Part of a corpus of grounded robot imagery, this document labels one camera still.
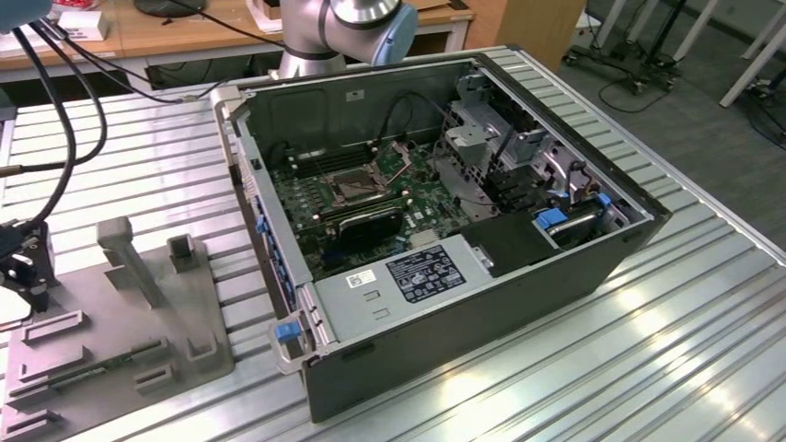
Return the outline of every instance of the aluminum extrusion table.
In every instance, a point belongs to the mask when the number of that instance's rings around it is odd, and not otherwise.
[[[186,232],[203,239],[238,367],[74,441],[786,436],[784,252],[524,52],[486,52],[676,213],[648,249],[593,295],[315,425],[301,377],[277,371],[270,352],[273,308],[209,102],[107,99],[111,141],[51,218],[59,271],[103,259],[93,224],[113,216],[131,217],[141,250]],[[70,115],[85,152],[99,133],[90,102],[71,103]],[[62,155],[61,131],[50,106],[23,109],[0,164]],[[5,219],[34,214],[55,177],[9,179]]]

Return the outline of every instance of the electronic components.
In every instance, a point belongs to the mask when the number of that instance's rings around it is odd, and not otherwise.
[[[462,53],[255,85],[234,114],[315,422],[592,293],[669,219],[516,84]]]
[[[337,206],[349,206],[358,199],[368,201],[369,197],[388,192],[388,181],[374,164],[329,175],[325,181],[331,186]]]
[[[398,207],[353,216],[339,223],[339,246],[343,250],[369,250],[394,237],[404,225],[405,211]]]

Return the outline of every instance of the wheel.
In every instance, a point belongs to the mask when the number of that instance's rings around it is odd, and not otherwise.
[[[565,57],[565,64],[568,64],[569,66],[576,66],[578,64],[578,57],[577,54],[574,52],[569,53]]]

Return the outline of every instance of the barcode sticker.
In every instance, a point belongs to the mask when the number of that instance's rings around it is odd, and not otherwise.
[[[361,287],[369,283],[374,283],[378,278],[374,276],[374,270],[366,270],[361,273],[352,274],[347,277],[349,288]]]

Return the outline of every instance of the black cable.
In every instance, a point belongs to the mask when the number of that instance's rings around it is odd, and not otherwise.
[[[501,159],[502,153],[505,152],[505,149],[508,148],[508,144],[510,143],[512,138],[514,138],[516,134],[517,134],[517,127],[512,123],[512,128],[508,130],[508,134],[505,134],[505,138],[502,139],[502,144],[498,147],[497,152],[494,153],[494,156],[492,157],[492,160],[489,161],[489,168],[486,169],[486,175],[489,175],[489,173],[492,172],[492,167]]]
[[[452,120],[458,125],[458,123],[456,122],[456,118],[452,117],[452,115],[448,113],[448,111],[442,108],[442,106],[432,98],[429,98],[421,92],[416,92],[414,90],[405,90],[404,92],[400,92],[400,94],[393,99],[392,106],[389,107],[388,113],[385,115],[385,121],[384,121],[382,127],[380,128],[380,134],[378,134],[378,138],[377,138],[378,144],[382,143],[382,139],[388,135],[389,126],[392,124],[392,118],[394,116],[396,108],[406,97],[417,97],[418,99],[424,100],[442,114],[442,116],[445,117],[446,120]]]
[[[786,133],[786,126],[784,126],[784,124],[779,121],[779,118],[776,118],[776,115],[773,115],[773,113],[771,112],[771,110],[763,105],[763,103],[755,97],[751,97],[751,100],[753,101],[753,104],[756,104],[757,107],[763,110],[764,114],[767,115],[767,118],[769,118],[771,121],[780,128],[780,130],[784,133]]]
[[[488,205],[488,206],[496,206],[497,205],[494,203],[478,203],[477,201],[469,200],[468,198],[462,198],[461,196],[457,196],[456,198],[458,198],[460,200],[462,200],[466,203],[473,203],[473,204],[478,204],[478,205]]]
[[[626,78],[621,78],[620,80],[612,81],[608,85],[605,85],[604,87],[601,87],[601,90],[598,90],[598,99],[604,102],[604,104],[606,104],[616,111],[620,111],[620,112],[624,112],[624,113],[642,113],[648,109],[650,109],[658,103],[658,101],[661,101],[670,94],[670,91],[665,92],[664,95],[661,95],[657,99],[654,99],[653,101],[650,101],[650,103],[648,103],[640,109],[630,110],[630,109],[618,108],[617,106],[614,106],[612,103],[608,102],[606,98],[604,97],[604,92],[606,92],[606,90],[610,87],[620,85],[624,81],[626,81],[626,79],[628,79],[628,77]]]
[[[77,161],[77,135],[74,133],[74,126],[71,126],[70,116],[66,113],[63,100],[58,95],[53,79],[50,78],[50,73],[47,72],[47,68],[41,62],[37,50],[34,50],[34,47],[31,46],[22,30],[17,28],[13,30],[13,32],[18,42],[21,43],[21,46],[23,46],[25,54],[27,55],[27,58],[33,62],[37,72],[39,73],[41,82],[43,83],[45,89],[47,90],[47,95],[53,100],[54,109],[58,113],[58,117],[61,118],[61,123],[63,124],[63,131],[66,133],[67,140],[67,156],[63,166],[63,174],[61,175],[61,180],[58,181],[47,204],[43,206],[37,216],[34,216],[34,218],[22,226],[23,235],[27,236],[37,228],[39,228],[41,223],[43,223],[47,217],[53,214],[54,208],[58,206],[61,198],[63,198],[63,194],[66,193],[66,188],[70,185],[71,173],[74,172],[74,162]]]
[[[87,81],[87,78],[83,75],[82,71],[79,70],[79,67],[77,67],[77,64],[74,64],[70,57],[66,55],[66,53],[63,52],[61,47],[55,44],[55,42],[50,38],[50,35],[45,32],[45,30],[41,28],[41,26],[37,23],[31,23],[30,27],[38,33],[38,35],[42,37],[42,39],[46,41],[46,43],[50,45],[50,47],[53,48],[53,50],[55,51],[55,53],[58,54],[58,56],[61,57],[61,59],[63,60],[66,65],[70,67],[71,72],[74,73],[74,75],[79,79],[81,83],[83,84],[83,87],[86,88],[87,95],[90,96],[90,98],[94,101],[94,106],[97,107],[97,113],[99,114],[99,123],[101,123],[99,141],[97,142],[97,146],[87,153],[87,155],[85,157],[77,158],[74,160],[74,166],[79,166],[81,164],[85,164],[87,161],[90,161],[91,159],[94,159],[97,157],[97,155],[101,153],[105,145],[107,144],[107,132],[109,132],[107,115],[103,111],[103,105],[101,104],[99,94],[97,94],[97,90],[94,89],[90,82]],[[45,170],[58,170],[65,167],[66,167],[66,161],[55,161],[53,163],[38,164],[34,166],[22,166],[22,172],[23,173],[42,172]]]
[[[246,37],[251,37],[255,40],[263,41],[266,43],[273,44],[274,46],[278,46],[282,49],[286,49],[286,45],[283,43],[281,43],[279,41],[274,41],[274,40],[269,40],[265,37],[259,37],[258,35],[254,35],[251,32],[246,32],[243,29],[238,29],[235,28],[233,25],[230,25],[229,23],[225,23],[223,21],[221,21],[217,17],[214,17],[210,14],[206,14],[205,12],[202,12],[198,8],[195,8],[191,5],[185,4],[183,2],[181,2],[179,0],[167,0],[169,2],[174,3],[175,5],[181,6],[185,9],[189,9],[190,11],[193,11],[195,14],[201,15],[202,17],[207,18],[210,21],[213,21],[215,24],[222,25],[225,28],[234,30],[238,34],[245,35]]]
[[[760,101],[757,100],[757,98],[755,96],[752,96],[751,94],[747,95],[747,98],[749,101],[752,101],[757,107],[763,110],[765,110],[765,107],[763,106],[763,104],[760,103]],[[747,114],[747,118],[748,118],[748,123],[751,124],[751,128],[757,132],[757,134],[760,134],[763,136],[763,138],[769,141],[779,149],[786,151],[786,146],[784,145],[783,142],[780,142],[773,136],[771,136],[764,129],[757,125],[755,118],[753,118],[753,112],[751,111],[751,109],[744,109],[744,113]],[[771,117],[771,120],[773,120],[773,122],[779,125],[779,128],[781,127],[781,124],[779,122],[779,120],[775,118],[775,116],[768,115]]]
[[[133,76],[138,79],[141,79],[142,81],[145,81],[146,83],[149,83],[153,86],[157,86],[149,78],[145,78],[143,76],[141,76],[139,74],[137,74],[134,71],[126,69],[123,66],[121,66],[119,64],[113,63],[110,60],[101,58],[95,53],[93,53],[91,51],[89,51],[86,48],[83,48],[78,43],[75,43],[71,39],[65,39],[63,42],[71,47],[71,49],[74,51],[77,51],[83,58],[95,65],[95,63],[105,63],[106,65],[111,66],[113,68],[115,68],[115,70],[121,71],[122,73],[125,73],[127,76]]]
[[[149,84],[154,85],[154,83],[147,78],[145,78],[143,76],[139,76],[138,74],[135,74],[129,69],[126,69],[122,66],[114,64],[109,60],[105,60],[103,58],[101,58],[95,53],[90,52],[79,44],[77,44],[74,41],[71,41],[71,39],[66,39],[66,40],[63,40],[63,42],[67,43],[67,45],[71,47],[71,49],[74,49],[74,51],[77,51],[85,57],[85,59],[87,60],[87,62],[91,63],[94,66],[97,66],[97,68],[110,77],[110,79],[113,81],[115,81],[130,92],[137,92],[138,94],[141,94],[142,96],[153,99],[154,101],[158,101],[158,102],[166,103],[166,104],[179,104],[179,103],[182,103],[185,101],[185,99],[159,99],[159,98],[155,98],[155,97],[150,96],[146,92],[143,92],[142,90],[139,90],[138,88],[127,85],[126,83],[123,83],[122,81],[119,81],[113,76],[113,74],[110,74],[110,72],[107,71],[107,69],[105,69],[103,66],[99,65],[99,62],[102,62],[102,63],[113,66],[121,72],[125,72],[126,74],[138,77],[139,79],[145,80]],[[222,81],[217,82],[209,89],[206,89],[199,95],[197,95],[197,98],[198,99],[203,98],[210,92],[213,92],[213,89],[215,89],[221,85],[226,84],[229,81],[230,81],[230,79],[226,79],[226,80],[222,80]]]
[[[153,99],[154,101],[163,103],[163,104],[179,104],[185,101],[183,99],[161,99],[159,97],[154,97],[153,95],[147,94],[146,92],[139,90],[137,87],[127,85],[126,83],[123,83],[121,80],[118,80],[115,78],[115,76],[110,73],[110,71],[93,58],[93,56],[91,56],[91,55],[94,55],[93,53],[89,55],[87,50],[85,50],[77,43],[74,43],[71,41],[71,39],[65,39],[63,42],[71,47],[71,49],[74,51],[77,51],[86,58],[87,62],[91,63],[97,67],[97,69],[99,69],[105,73],[107,78],[110,78],[121,87],[123,87],[130,92],[137,92],[139,95],[142,95],[147,99]]]
[[[197,97],[195,97],[195,98],[197,98],[197,99],[201,99],[201,98],[203,98],[203,97],[205,97],[205,96],[206,96],[206,95],[207,95],[210,92],[213,92],[213,89],[215,89],[215,88],[217,88],[217,87],[219,87],[221,85],[223,85],[223,84],[229,83],[229,81],[230,81],[230,80],[229,80],[229,79],[226,79],[226,80],[222,80],[222,81],[217,82],[217,84],[215,84],[215,85],[213,85],[211,87],[209,87],[206,90],[203,90],[203,91],[199,93],[199,95],[197,95]]]
[[[159,69],[162,69],[163,71],[167,71],[167,72],[177,72],[177,71],[182,70],[182,69],[186,67],[186,63],[187,63],[187,62],[183,62],[183,63],[181,63],[181,65],[179,65],[178,67],[173,67],[173,68],[163,67],[163,66],[158,66],[158,67],[159,67]]]
[[[598,44],[598,36],[594,33],[593,16],[590,16],[590,13],[588,12],[590,9],[592,9],[590,8],[590,0],[586,0],[585,13],[588,14],[588,25],[590,25],[590,34],[593,34],[593,42],[590,43],[590,50],[596,51],[598,53],[602,53],[604,48],[601,48],[601,45]]]
[[[634,15],[630,18],[630,21],[628,22],[628,26],[625,27],[625,30],[624,30],[624,38],[628,37],[628,32],[634,27],[634,23],[637,22],[637,19],[640,18],[641,9],[644,8],[644,6],[646,4],[648,4],[648,0],[641,0],[640,5],[637,6],[637,10],[634,11]]]
[[[143,92],[142,90],[139,90],[137,87],[127,85],[126,83],[123,83],[121,80],[118,80],[115,78],[115,76],[110,73],[110,71],[107,71],[107,69],[91,58],[86,57],[86,60],[94,65],[97,66],[97,69],[99,69],[105,75],[107,76],[107,78],[110,78],[113,80],[114,83],[117,83],[121,87],[123,87],[126,90],[129,90],[130,92],[135,92],[139,95],[142,95],[143,97],[146,97],[147,99],[153,99],[154,101],[163,103],[163,104],[181,104],[185,99],[161,99],[159,97],[155,97],[153,95],[150,95],[149,93]]]
[[[197,80],[197,85],[202,85],[206,82],[206,79],[209,78],[209,74],[210,74],[210,68],[213,67],[213,59],[209,60],[209,66],[206,67],[206,72],[203,73],[202,77],[199,78],[199,80]]]

